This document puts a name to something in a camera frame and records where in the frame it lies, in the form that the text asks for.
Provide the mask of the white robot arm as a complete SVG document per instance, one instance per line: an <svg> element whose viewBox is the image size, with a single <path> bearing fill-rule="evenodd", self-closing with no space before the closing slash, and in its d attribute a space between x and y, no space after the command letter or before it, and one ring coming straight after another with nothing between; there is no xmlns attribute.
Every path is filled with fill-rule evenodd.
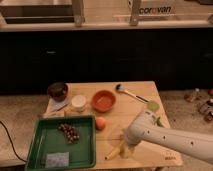
<svg viewBox="0 0 213 171"><path fill-rule="evenodd" d="M147 141L213 165L213 135L160 127L157 120L154 112L141 111L124 130L124 142L135 147Z"/></svg>

